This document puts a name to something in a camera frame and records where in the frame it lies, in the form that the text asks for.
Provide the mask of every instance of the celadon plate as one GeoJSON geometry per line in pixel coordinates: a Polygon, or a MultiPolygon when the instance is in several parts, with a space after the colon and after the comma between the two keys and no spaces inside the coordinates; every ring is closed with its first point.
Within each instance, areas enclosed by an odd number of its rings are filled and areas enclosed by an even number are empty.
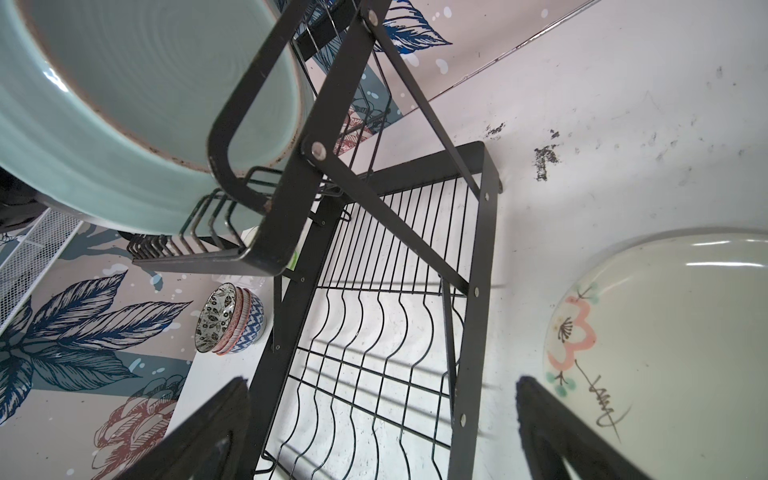
{"type": "Polygon", "coordinates": [[[768,236],[625,250],[555,309],[544,384],[651,478],[764,478],[767,293],[768,236]]]}
{"type": "MultiPolygon", "coordinates": [[[[208,132],[275,21],[269,0],[2,0],[0,164],[111,226],[177,233],[217,186],[208,132]]],[[[280,168],[311,101],[286,50],[230,145],[235,172],[280,168]]]]}

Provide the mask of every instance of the blue leaf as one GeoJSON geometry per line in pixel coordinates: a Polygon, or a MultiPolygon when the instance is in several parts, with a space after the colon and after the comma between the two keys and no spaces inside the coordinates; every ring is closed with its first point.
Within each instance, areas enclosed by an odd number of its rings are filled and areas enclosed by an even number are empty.
{"type": "Polygon", "coordinates": [[[35,314],[29,338],[58,336],[83,320],[106,312],[126,272],[70,285],[35,314]]]}
{"type": "Polygon", "coordinates": [[[0,362],[0,425],[16,412],[32,388],[32,365],[11,356],[0,362]]]}
{"type": "Polygon", "coordinates": [[[0,341],[5,342],[8,346],[16,345],[23,337],[23,332],[29,326],[32,320],[32,307],[31,300],[27,298],[24,306],[16,313],[13,320],[9,323],[8,327],[0,336],[0,341]]]}
{"type": "Polygon", "coordinates": [[[162,332],[191,302],[146,302],[129,305],[83,321],[61,334],[64,346],[94,350],[122,350],[162,332]]]}
{"type": "Polygon", "coordinates": [[[97,389],[137,376],[123,365],[114,352],[104,350],[79,350],[53,345],[30,353],[29,359],[46,382],[69,391],[97,389]]]}
{"type": "Polygon", "coordinates": [[[401,54],[437,45],[452,45],[429,25],[409,0],[393,0],[384,19],[384,29],[401,54]]]}

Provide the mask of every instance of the teal stripe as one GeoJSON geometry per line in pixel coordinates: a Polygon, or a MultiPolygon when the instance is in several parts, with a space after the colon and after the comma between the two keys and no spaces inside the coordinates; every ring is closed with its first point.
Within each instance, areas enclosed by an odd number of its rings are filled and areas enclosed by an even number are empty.
{"type": "MultiPolygon", "coordinates": [[[[191,365],[187,364],[187,360],[170,359],[165,356],[137,355],[129,352],[115,352],[115,354],[126,367],[130,368],[133,366],[133,373],[139,376],[133,379],[119,380],[110,385],[103,386],[100,389],[78,390],[79,393],[128,397],[143,389],[154,379],[161,377],[168,378],[173,375],[187,376],[191,367],[191,365]]],[[[67,391],[46,382],[37,372],[32,376],[32,388],[37,390],[52,390],[55,392],[67,391]]]]}

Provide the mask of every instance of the wire grid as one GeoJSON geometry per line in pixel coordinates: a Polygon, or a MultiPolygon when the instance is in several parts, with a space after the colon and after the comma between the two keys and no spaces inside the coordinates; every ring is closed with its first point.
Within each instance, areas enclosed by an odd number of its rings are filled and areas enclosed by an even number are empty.
{"type": "MultiPolygon", "coordinates": [[[[468,278],[477,200],[463,179],[383,200],[468,278]]],[[[446,478],[439,277],[359,205],[345,212],[267,443],[280,466],[261,478],[446,478]]],[[[459,349],[466,298],[454,291],[452,307],[459,349]]]]}
{"type": "Polygon", "coordinates": [[[0,333],[77,233],[82,221],[47,209],[0,266],[0,333]]]}
{"type": "MultiPolygon", "coordinates": [[[[341,2],[352,2],[357,9],[357,2],[354,0],[312,0],[309,8],[306,10],[303,21],[296,30],[293,41],[290,43],[294,56],[299,57],[295,40],[306,33],[312,44],[315,46],[316,54],[306,63],[299,61],[302,72],[310,84],[314,98],[320,91],[325,73],[330,69],[339,46],[341,45],[346,28],[339,28],[333,21],[331,11],[341,2]],[[316,24],[321,22],[324,17],[331,18],[331,23],[336,36],[325,46],[319,47],[320,42],[315,39],[313,30],[316,24]]],[[[281,11],[285,8],[286,2],[278,6],[281,11]]],[[[389,62],[384,54],[378,53],[378,43],[369,57],[368,66],[374,70],[386,86],[387,94],[385,98],[378,97],[372,99],[366,94],[362,85],[365,74],[358,80],[355,96],[347,110],[346,117],[339,129],[339,136],[334,146],[334,153],[339,156],[348,151],[352,151],[348,157],[349,168],[353,168],[360,144],[374,134],[381,132],[390,125],[389,115],[392,108],[396,105],[392,99],[392,92],[389,90],[389,83],[386,80],[381,62],[389,62]]],[[[367,159],[366,168],[356,169],[356,171],[365,171],[369,175],[374,170],[374,159],[379,148],[381,135],[375,140],[376,146],[370,159],[367,159]]],[[[282,171],[268,167],[253,167],[242,177],[243,181],[248,182],[249,186],[256,191],[271,197],[275,191],[282,171]]],[[[327,177],[321,182],[316,200],[322,196],[330,195],[334,197],[341,196],[343,192],[327,177]]],[[[238,203],[231,199],[220,188],[215,189],[210,194],[202,197],[197,206],[193,209],[187,221],[181,226],[178,235],[136,235],[129,244],[128,250],[139,259],[159,258],[159,257],[177,257],[183,255],[194,255],[197,253],[217,252],[221,250],[239,249],[243,251],[247,248],[246,232],[253,225],[236,225],[232,221],[233,212],[238,208],[238,203]],[[226,231],[221,229],[221,225],[226,227],[226,231]]]]}

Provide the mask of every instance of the black stain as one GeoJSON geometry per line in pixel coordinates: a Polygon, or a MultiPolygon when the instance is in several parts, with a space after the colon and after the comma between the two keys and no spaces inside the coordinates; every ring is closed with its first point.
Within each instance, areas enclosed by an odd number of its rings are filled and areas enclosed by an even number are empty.
{"type": "Polygon", "coordinates": [[[536,166],[536,180],[547,181],[547,163],[560,163],[557,154],[554,152],[555,147],[557,147],[557,145],[546,145],[542,148],[534,148],[533,151],[536,153],[536,161],[534,162],[534,165],[536,166]]]}
{"type": "Polygon", "coordinates": [[[485,138],[488,138],[488,137],[490,137],[491,135],[496,135],[496,134],[499,134],[499,133],[501,133],[501,131],[502,131],[502,130],[504,129],[504,127],[506,127],[506,126],[507,126],[507,124],[506,124],[506,123],[504,123],[504,122],[502,122],[502,124],[501,124],[501,125],[499,125],[499,126],[498,126],[498,127],[496,127],[496,128],[491,128],[491,125],[487,126],[487,127],[485,128],[485,132],[486,132],[486,133],[485,133],[485,138]]]}

